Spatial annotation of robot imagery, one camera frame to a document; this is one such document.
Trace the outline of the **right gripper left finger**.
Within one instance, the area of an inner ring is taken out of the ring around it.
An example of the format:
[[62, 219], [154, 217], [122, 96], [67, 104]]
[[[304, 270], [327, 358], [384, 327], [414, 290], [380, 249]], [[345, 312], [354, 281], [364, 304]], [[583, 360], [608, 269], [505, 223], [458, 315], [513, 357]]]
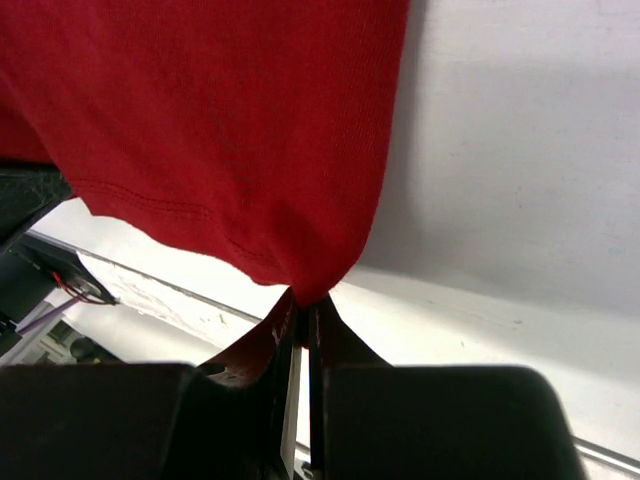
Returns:
[[295, 477], [298, 306], [286, 290], [267, 316], [201, 365], [216, 385], [215, 451], [224, 479]]

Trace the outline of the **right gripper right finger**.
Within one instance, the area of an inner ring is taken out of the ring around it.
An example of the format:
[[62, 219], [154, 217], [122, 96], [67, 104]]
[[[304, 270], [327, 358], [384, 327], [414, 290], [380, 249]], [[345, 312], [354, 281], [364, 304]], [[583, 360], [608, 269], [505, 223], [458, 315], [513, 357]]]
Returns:
[[340, 317], [330, 295], [307, 309], [311, 470], [325, 479], [325, 373], [341, 367], [390, 367]]

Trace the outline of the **red t shirt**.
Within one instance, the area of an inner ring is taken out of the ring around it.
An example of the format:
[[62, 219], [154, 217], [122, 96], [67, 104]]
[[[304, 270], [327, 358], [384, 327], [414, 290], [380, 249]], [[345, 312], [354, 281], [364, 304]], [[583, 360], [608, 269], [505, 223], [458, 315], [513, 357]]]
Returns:
[[381, 192], [405, 1], [5, 1], [1, 155], [96, 215], [323, 298]]

